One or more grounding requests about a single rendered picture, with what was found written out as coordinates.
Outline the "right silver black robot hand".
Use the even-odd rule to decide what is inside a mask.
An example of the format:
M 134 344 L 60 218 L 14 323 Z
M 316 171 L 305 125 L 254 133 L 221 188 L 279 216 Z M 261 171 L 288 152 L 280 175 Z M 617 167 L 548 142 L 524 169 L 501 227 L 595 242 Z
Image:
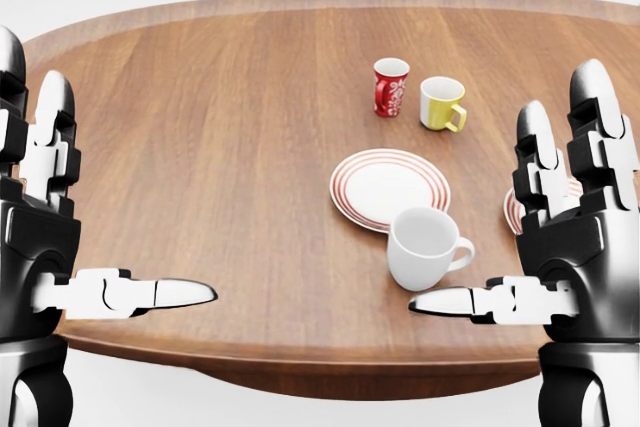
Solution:
M 596 59 L 573 72 L 569 104 L 565 149 L 541 103 L 518 115 L 512 181 L 525 209 L 516 238 L 522 274 L 433 289 L 414 296 L 411 311 L 541 325 L 557 342 L 640 343 L 640 158 L 631 122 Z

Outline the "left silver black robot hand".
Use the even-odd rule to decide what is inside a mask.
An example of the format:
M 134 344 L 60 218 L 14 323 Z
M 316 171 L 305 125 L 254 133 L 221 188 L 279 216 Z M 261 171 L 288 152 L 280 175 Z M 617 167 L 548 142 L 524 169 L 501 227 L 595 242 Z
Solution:
M 81 223 L 68 189 L 79 179 L 70 82 L 49 71 L 33 122 L 23 45 L 0 25 L 0 341 L 50 335 L 60 318 L 126 319 L 212 302 L 207 284 L 136 280 L 118 268 L 76 270 Z

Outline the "red-ringed white plate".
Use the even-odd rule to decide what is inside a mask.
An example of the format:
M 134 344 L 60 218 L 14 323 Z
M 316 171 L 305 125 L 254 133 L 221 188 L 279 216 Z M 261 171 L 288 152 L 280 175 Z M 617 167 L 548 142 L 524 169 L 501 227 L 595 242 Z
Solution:
M 563 199 L 563 209 L 568 210 L 580 205 L 583 194 L 582 185 L 575 178 L 568 179 L 568 195 Z M 503 201 L 503 213 L 511 231 L 516 235 L 522 233 L 521 219 L 526 214 L 525 207 L 516 199 L 514 189 L 510 188 Z
M 342 160 L 331 174 L 329 193 L 348 220 L 381 233 L 406 209 L 446 212 L 452 200 L 448 180 L 433 163 L 391 148 L 364 150 Z

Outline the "yellow and white mug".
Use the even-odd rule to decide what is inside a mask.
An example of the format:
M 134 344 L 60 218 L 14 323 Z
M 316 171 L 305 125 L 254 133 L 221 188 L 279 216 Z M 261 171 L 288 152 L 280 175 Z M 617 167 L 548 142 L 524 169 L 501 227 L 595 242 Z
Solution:
M 434 76 L 420 84 L 420 121 L 434 131 L 459 133 L 467 120 L 467 111 L 460 105 L 465 95 L 464 85 L 453 78 Z

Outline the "red patterned mug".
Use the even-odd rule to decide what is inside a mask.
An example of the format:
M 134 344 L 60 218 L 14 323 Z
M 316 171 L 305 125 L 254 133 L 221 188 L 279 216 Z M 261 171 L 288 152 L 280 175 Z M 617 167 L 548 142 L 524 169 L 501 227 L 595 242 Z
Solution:
M 374 112 L 384 118 L 397 117 L 406 90 L 409 64 L 399 58 L 386 57 L 374 65 Z

